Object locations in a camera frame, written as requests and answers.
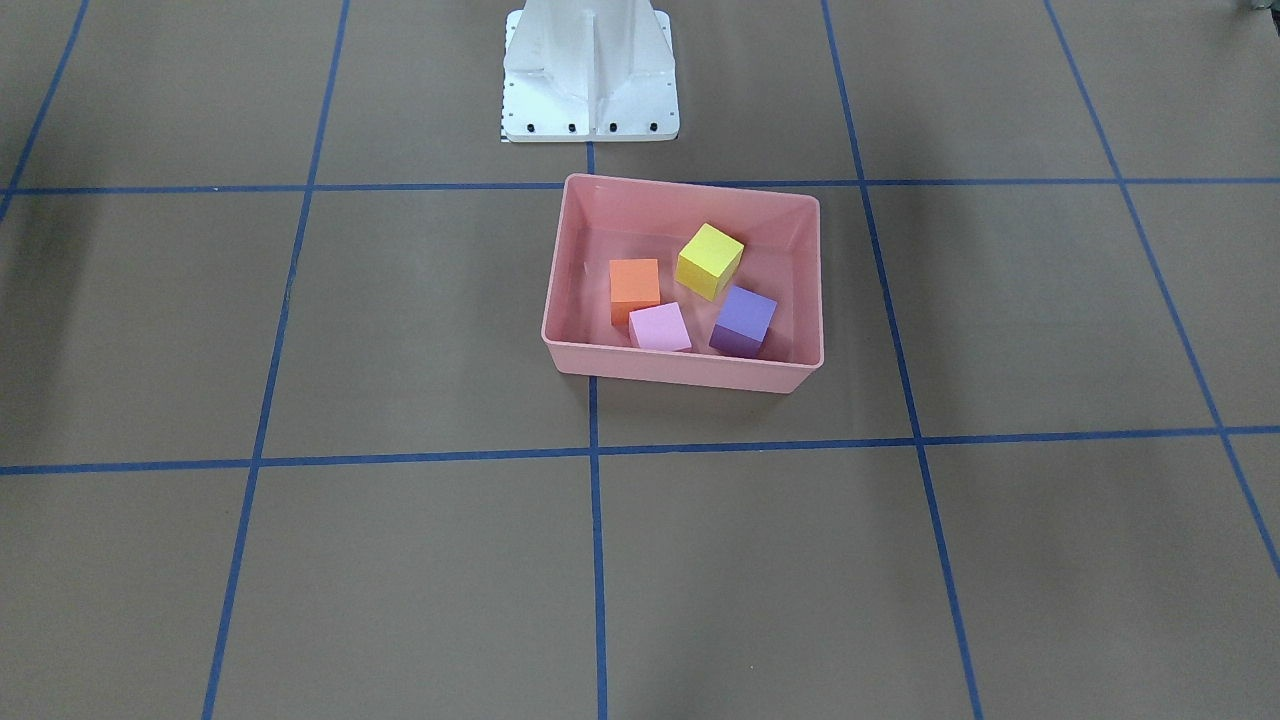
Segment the blue tape line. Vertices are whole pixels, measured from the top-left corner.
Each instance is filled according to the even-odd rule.
[[[324,183],[312,186],[316,192],[387,192],[440,190],[562,190],[563,182],[380,182]]]
[[[36,138],[40,137],[40,128],[44,127],[45,117],[49,115],[49,106],[54,104],[54,94],[58,92],[58,86],[63,82],[63,73],[67,72],[67,63],[72,59],[72,50],[76,49],[76,41],[79,38],[79,31],[84,24],[84,13],[87,12],[88,0],[81,0],[79,10],[76,13],[76,22],[72,23],[72,32],[67,36],[63,55],[58,59],[58,67],[54,69],[54,78],[49,83],[49,90],[45,91],[45,99],[40,102],[36,119],[31,123],[31,132],[27,133],[27,142],[22,146],[22,152],[18,155],[18,164],[9,177],[10,192],[6,192],[4,199],[0,200],[0,223],[9,214],[9,204],[13,202],[13,190],[22,182],[22,173],[26,172],[27,163],[31,160],[31,151],[36,147]]]
[[[950,186],[1027,186],[1027,184],[1115,184],[1114,178],[904,178],[869,179],[870,187],[950,187]]]
[[[1239,425],[1225,428],[1231,436],[1280,434],[1280,425]],[[1097,442],[1108,439],[1144,439],[1178,437],[1215,437],[1217,428],[1157,428],[1130,430],[1080,430],[1059,433],[1004,433],[978,436],[923,436],[925,446],[1018,445],[1038,442]],[[806,450],[850,450],[869,447],[911,447],[910,437],[859,439],[799,439],[762,442],[708,442],[680,445],[617,445],[600,446],[598,455],[677,455],[709,452],[786,452]],[[536,447],[527,450],[463,450],[438,452],[390,452],[370,455],[300,455],[262,457],[260,468],[320,468],[329,465],[388,465],[412,462],[468,462],[480,460],[538,460],[547,457],[588,457],[590,447]],[[83,462],[68,465],[0,465],[3,475],[67,475],[77,473],[146,473],[164,470],[246,469],[248,457],[229,460],[154,460],[132,462]]]
[[[1165,437],[1216,436],[1217,428],[1160,428],[1149,430],[1082,430],[1065,433],[1006,433],[986,436],[932,436],[922,438],[924,445],[1004,445],[1024,442],[1087,442],[1105,439],[1142,439]]]
[[[1114,178],[886,178],[867,179],[712,179],[677,181],[710,187],[1001,187],[1001,186],[1070,186],[1117,184]],[[1125,178],[1126,184],[1280,184],[1280,178]],[[316,183],[316,184],[175,184],[119,187],[17,187],[5,196],[31,195],[197,195],[236,192],[435,192],[447,190],[562,190],[563,182],[380,182],[380,183]]]
[[[1142,217],[1138,214],[1138,208],[1134,205],[1133,195],[1129,192],[1128,181],[1120,172],[1120,164],[1116,161],[1115,152],[1111,149],[1111,142],[1107,140],[1107,133],[1102,128],[1102,120],[1098,117],[1097,108],[1093,105],[1089,90],[1084,86],[1084,77],[1080,74],[1080,68],[1075,63],[1075,56],[1071,54],[1071,46],[1066,41],[1066,33],[1062,31],[1062,24],[1059,22],[1057,13],[1053,10],[1053,3],[1052,0],[1043,0],[1043,3],[1044,12],[1048,13],[1050,22],[1053,24],[1053,32],[1057,35],[1057,41],[1062,46],[1062,54],[1066,56],[1066,63],[1071,68],[1071,77],[1075,78],[1075,86],[1079,88],[1080,97],[1084,100],[1084,105],[1089,110],[1089,118],[1093,120],[1093,129],[1098,133],[1098,141],[1102,143],[1102,150],[1106,152],[1107,163],[1111,165],[1111,172],[1115,174],[1116,181],[1119,181],[1120,193],[1124,196],[1125,206],[1129,209],[1129,218],[1133,220],[1134,229],[1138,231],[1138,240],[1142,242],[1142,250],[1147,255],[1147,263],[1151,265],[1151,272],[1156,278],[1156,284],[1160,287],[1160,295],[1165,300],[1165,307],[1169,310],[1169,316],[1172,319],[1174,328],[1178,331],[1178,338],[1183,343],[1183,351],[1187,354],[1187,361],[1190,364],[1192,373],[1196,375],[1196,382],[1199,384],[1201,395],[1204,397],[1204,405],[1208,407],[1210,416],[1213,419],[1213,427],[1222,441],[1222,448],[1226,451],[1228,459],[1231,461],[1231,471],[1235,473],[1235,482],[1240,486],[1240,492],[1244,495],[1245,505],[1248,505],[1249,514],[1253,516],[1253,524],[1257,527],[1262,544],[1266,547],[1267,555],[1271,559],[1271,569],[1275,571],[1276,577],[1280,577],[1280,552],[1276,551],[1275,541],[1271,538],[1271,532],[1267,529],[1267,524],[1263,520],[1262,514],[1258,511],[1257,501],[1253,497],[1253,489],[1249,487],[1249,480],[1244,475],[1244,469],[1235,457],[1235,448],[1231,446],[1230,434],[1226,432],[1226,427],[1222,423],[1222,415],[1217,409],[1217,402],[1215,402],[1213,393],[1210,391],[1208,380],[1204,378],[1199,360],[1196,357],[1196,350],[1192,347],[1190,336],[1187,333],[1187,327],[1183,324],[1181,314],[1178,313],[1178,305],[1174,302],[1174,296],[1169,290],[1169,283],[1165,282],[1165,274],[1160,269],[1160,261],[1156,259],[1156,251],[1151,246],[1151,240],[1147,237],[1147,229],[1143,227]]]
[[[1280,425],[1235,425],[1226,432],[1233,436],[1270,436],[1280,434]]]
[[[333,88],[338,81],[338,64],[342,59],[342,42],[347,31],[347,17],[351,0],[342,1],[338,15],[338,32],[333,42],[333,56],[329,60],[329,78],[325,85],[324,100],[320,104],[320,118],[316,120],[315,143],[311,149],[311,165],[307,172],[307,184],[314,186],[320,169],[320,151],[324,147],[325,124],[329,122],[329,105],[333,102]],[[241,505],[239,525],[236,530],[236,546],[232,551],[232,564],[227,575],[227,593],[223,597],[223,614],[218,621],[218,641],[214,644],[214,657],[209,669],[209,685],[205,689],[202,720],[212,720],[214,703],[218,700],[218,683],[221,678],[223,657],[227,652],[227,635],[230,632],[232,612],[236,606],[236,588],[239,584],[241,562],[244,557],[244,543],[248,537],[250,518],[253,511],[253,495],[257,492],[257,477],[266,445],[266,428],[271,419],[271,400],[275,396],[275,380],[280,370],[280,356],[284,351],[284,334],[289,324],[289,302],[293,296],[293,282],[298,274],[298,258],[307,232],[307,219],[311,214],[312,191],[302,196],[302,209],[298,213],[298,228],[293,236],[293,251],[289,256],[289,273],[284,281],[284,297],[280,301],[280,315],[275,327],[275,345],[271,348],[271,364],[266,374],[266,387],[262,391],[262,409],[259,414],[257,434],[253,438],[253,456],[244,482],[244,501]]]
[[[72,475],[81,473],[155,473],[164,470],[242,470],[248,459],[233,460],[154,460],[141,462],[78,462],[69,465],[0,465],[3,475]]]
[[[861,181],[846,179],[758,179],[758,181],[681,181],[709,187],[858,187]]]
[[[236,544],[232,548],[232,565],[227,573],[223,612],[218,618],[218,639],[214,642],[214,657],[209,667],[209,685],[205,688],[205,702],[200,714],[202,720],[212,720],[214,717],[214,701],[218,698],[218,682],[223,675],[223,660],[227,656],[227,634],[232,626],[232,610],[236,607],[236,589],[239,587],[241,562],[244,559],[244,539],[248,537],[248,519],[253,509],[253,493],[256,492],[257,465],[251,465],[248,480],[244,483],[244,497],[241,500],[239,523],[236,525]]]
[[[604,612],[604,519],[600,502],[600,413],[595,375],[588,380],[589,442],[591,461],[591,557],[595,575],[595,710],[609,719],[609,664]]]
[[[620,445],[604,446],[600,455],[667,455],[698,452],[771,452],[787,450],[842,450],[852,447],[910,447],[913,438],[868,438],[868,439],[801,439],[764,442],[708,442],[681,445]]]
[[[321,468],[328,465],[394,465],[404,462],[470,462],[476,460],[535,460],[541,457],[586,457],[586,447],[534,450],[475,450],[453,452],[394,452],[385,455],[311,455],[264,457],[262,468]]]
[[[1128,184],[1280,184],[1280,177],[1275,178],[1130,178],[1125,177]]]
[[[849,132],[849,147],[854,156],[854,169],[858,179],[863,181],[859,191],[863,199],[863,213],[867,215],[867,229],[870,236],[872,254],[876,258],[876,274],[879,277],[881,293],[884,301],[884,315],[888,320],[890,334],[893,340],[893,352],[897,357],[899,379],[902,384],[902,396],[906,402],[908,419],[911,423],[911,439],[915,445],[915,456],[920,465],[920,479],[924,484],[924,496],[929,506],[929,521],[933,525],[933,541],[937,546],[938,564],[942,569],[942,580],[946,585],[947,602],[951,607],[951,624],[956,634],[956,646],[960,651],[960,662],[964,667],[965,684],[969,688],[969,705],[975,720],[983,719],[982,698],[978,692],[978,679],[973,667],[973,657],[969,652],[969,639],[964,625],[964,614],[960,610],[960,594],[956,591],[955,574],[951,569],[951,553],[947,550],[946,533],[942,528],[942,515],[938,511],[937,493],[933,489],[933,475],[929,470],[929,459],[925,452],[923,434],[920,432],[920,419],[915,410],[915,396],[911,391],[911,378],[906,369],[906,355],[902,351],[902,338],[899,332],[897,314],[893,310],[893,296],[890,291],[888,273],[884,268],[884,256],[881,251],[879,232],[876,227],[876,213],[872,208],[870,192],[867,186],[867,174],[863,168],[863,155],[858,143],[858,131],[854,124],[852,106],[849,101],[849,91],[845,83],[845,72],[840,60],[840,49],[836,44],[836,31],[831,20],[831,6],[827,0],[822,0],[823,22],[827,26],[827,44],[831,47],[831,63],[836,72],[836,83],[840,87],[840,104],[845,114],[845,127]]]
[[[22,187],[14,195],[200,195],[234,192],[303,192],[306,184],[173,184],[122,187]]]

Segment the orange cube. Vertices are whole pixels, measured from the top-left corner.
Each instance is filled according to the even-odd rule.
[[[632,310],[658,305],[658,260],[609,260],[609,320],[614,325],[625,325]]]

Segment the blue tape grid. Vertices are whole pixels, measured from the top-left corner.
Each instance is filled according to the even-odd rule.
[[[876,258],[877,275],[881,283],[884,311],[888,320],[895,355],[899,365],[899,375],[902,386],[904,401],[911,425],[911,437],[893,438],[865,438],[844,441],[785,441],[785,442],[748,442],[748,443],[689,443],[689,445],[637,445],[637,446],[602,446],[599,443],[599,413],[598,413],[598,382],[589,379],[589,445],[586,447],[564,448],[530,448],[530,450],[500,450],[500,451],[466,451],[466,452],[420,452],[420,454],[381,454],[381,455],[342,455],[342,456],[298,456],[298,457],[264,457],[268,423],[270,420],[271,398],[275,389],[275,379],[279,373],[280,356],[283,354],[285,331],[288,327],[289,299],[293,282],[297,275],[297,261],[302,251],[306,236],[306,225],[310,215],[311,200],[316,192],[384,192],[384,191],[467,191],[467,190],[559,190],[559,182],[475,182],[475,183],[317,183],[320,155],[324,146],[324,132],[328,123],[329,106],[333,100],[333,90],[338,76],[342,55],[342,44],[349,14],[349,0],[343,0],[342,13],[338,22],[337,37],[334,40],[333,55],[330,59],[329,77],[325,95],[317,120],[315,143],[312,149],[311,165],[306,183],[300,184],[239,184],[239,186],[137,186],[137,187],[20,187],[22,176],[31,159],[32,150],[40,135],[40,129],[49,113],[49,108],[61,82],[67,64],[72,56],[76,41],[90,6],[90,0],[82,0],[72,24],[67,45],[59,59],[49,90],[42,99],[40,109],[32,123],[18,163],[3,188],[0,196],[0,222],[8,214],[14,197],[20,196],[50,196],[50,195],[188,195],[188,193],[252,193],[252,192],[297,192],[302,193],[302,208],[298,217],[297,232],[294,236],[293,254],[289,263],[289,272],[285,279],[284,297],[282,301],[279,322],[276,325],[275,346],[273,348],[271,363],[268,372],[266,387],[262,396],[262,407],[259,418],[257,434],[255,437],[253,455],[247,459],[214,459],[214,460],[173,460],[173,461],[136,461],[136,462],[99,462],[99,464],[64,464],[64,465],[12,465],[0,466],[0,477],[17,475],[54,475],[73,473],[120,473],[120,471],[160,471],[160,470],[204,470],[204,469],[247,469],[244,497],[242,502],[241,519],[237,529],[236,544],[232,555],[232,564],[228,573],[228,583],[224,596],[223,614],[219,621],[218,639],[211,661],[209,685],[206,688],[204,703],[204,719],[212,717],[216,700],[218,683],[220,678],[221,662],[227,647],[227,635],[230,628],[232,611],[234,607],[236,587],[239,568],[244,552],[244,542],[248,534],[250,516],[252,512],[253,493],[257,484],[257,475],[261,468],[280,466],[323,466],[323,465],[364,465],[388,462],[452,462],[452,461],[485,461],[485,460],[513,460],[513,459],[539,459],[539,457],[588,457],[590,461],[590,491],[591,491],[591,519],[593,519],[593,557],[595,577],[595,634],[596,634],[596,694],[598,716],[603,720],[608,717],[608,673],[607,673],[607,647],[605,647],[605,596],[604,596],[604,544],[603,520],[600,498],[600,457],[614,455],[652,455],[652,454],[692,454],[692,452],[760,452],[760,451],[797,451],[797,450],[826,450],[826,448],[852,448],[852,447],[914,447],[920,468],[922,482],[924,483],[925,497],[929,505],[929,515],[933,525],[934,541],[938,550],[940,565],[951,607],[952,621],[956,633],[957,647],[960,650],[961,664],[969,689],[969,697],[974,717],[982,719],[983,710],[980,694],[977,684],[977,674],[969,653],[964,619],[960,609],[959,592],[951,570],[950,556],[946,546],[946,534],[942,525],[941,511],[933,489],[933,482],[928,464],[928,447],[954,446],[954,445],[995,445],[995,443],[1025,443],[1025,442],[1082,442],[1082,441],[1110,441],[1110,439],[1135,439],[1135,438],[1166,438],[1166,437],[1217,437],[1224,451],[1230,460],[1231,469],[1240,487],[1245,503],[1253,516],[1260,537],[1270,555],[1272,566],[1280,575],[1280,556],[1277,556],[1275,542],[1262,519],[1257,501],[1249,487],[1248,479],[1239,464],[1231,438],[1234,436],[1280,434],[1280,425],[1249,425],[1228,427],[1224,424],[1208,382],[1201,369],[1196,356],[1190,337],[1174,302],[1172,295],[1161,272],[1158,260],[1147,237],[1142,218],[1137,210],[1129,186],[1133,184],[1280,184],[1280,177],[1167,177],[1167,178],[1128,178],[1125,177],[1115,159],[1111,143],[1107,140],[1097,109],[1089,96],[1084,78],[1079,70],[1075,58],[1068,42],[1066,33],[1053,9],[1052,0],[1043,0],[1044,10],[1048,15],[1053,31],[1059,38],[1062,53],[1070,67],[1076,87],[1080,92],[1089,117],[1093,122],[1098,140],[1106,152],[1107,161],[1112,170],[1112,177],[1100,178],[902,178],[902,179],[872,179],[865,177],[861,161],[861,152],[858,142],[858,133],[854,123],[854,114],[849,99],[844,68],[840,61],[840,51],[831,19],[828,0],[820,0],[823,19],[827,29],[832,67],[835,69],[837,88],[841,97],[841,108],[845,114],[846,131],[849,135],[850,152],[854,159],[856,178],[835,179],[764,179],[764,181],[699,181],[698,184],[717,184],[723,187],[852,187],[858,188],[863,200],[863,209],[870,234],[872,250]],[[595,172],[595,146],[586,143],[586,169]],[[1152,274],[1170,318],[1178,331],[1183,343],[1188,363],[1196,375],[1203,395],[1206,406],[1213,420],[1212,427],[1202,428],[1169,428],[1169,429],[1126,429],[1126,430],[1100,430],[1100,432],[1065,432],[1065,433],[1010,433],[987,436],[940,436],[928,437],[920,430],[919,416],[916,414],[914,395],[911,392],[910,374],[902,350],[901,336],[897,328],[897,319],[893,310],[893,299],[887,270],[884,268],[879,237],[876,228],[874,209],[872,206],[869,188],[872,187],[933,187],[933,186],[1070,186],[1070,184],[1098,184],[1115,186],[1120,190],[1125,205],[1129,209],[1134,229],[1142,242]]]

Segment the yellow cube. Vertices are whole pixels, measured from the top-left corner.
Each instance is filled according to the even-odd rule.
[[[714,301],[724,290],[737,264],[742,261],[742,243],[709,224],[694,234],[676,260],[676,282]]]

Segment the purple cube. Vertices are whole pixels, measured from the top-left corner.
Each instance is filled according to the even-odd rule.
[[[712,331],[710,346],[735,357],[755,357],[777,309],[778,304],[763,295],[730,287]]]

